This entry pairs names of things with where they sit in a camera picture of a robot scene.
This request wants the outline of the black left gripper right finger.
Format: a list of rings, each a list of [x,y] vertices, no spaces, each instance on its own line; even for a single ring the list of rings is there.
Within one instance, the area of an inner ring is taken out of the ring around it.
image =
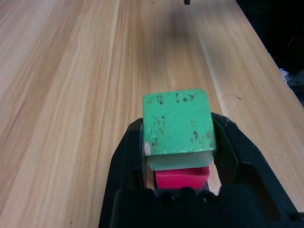
[[[217,144],[214,163],[221,185],[250,186],[268,214],[297,213],[259,148],[228,117],[211,116]]]

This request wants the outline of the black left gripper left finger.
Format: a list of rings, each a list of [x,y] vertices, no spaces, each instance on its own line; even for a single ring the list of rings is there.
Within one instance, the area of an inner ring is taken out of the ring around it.
[[[139,118],[128,126],[112,156],[98,225],[100,228],[110,227],[114,198],[118,191],[147,187],[142,136],[143,119]]]

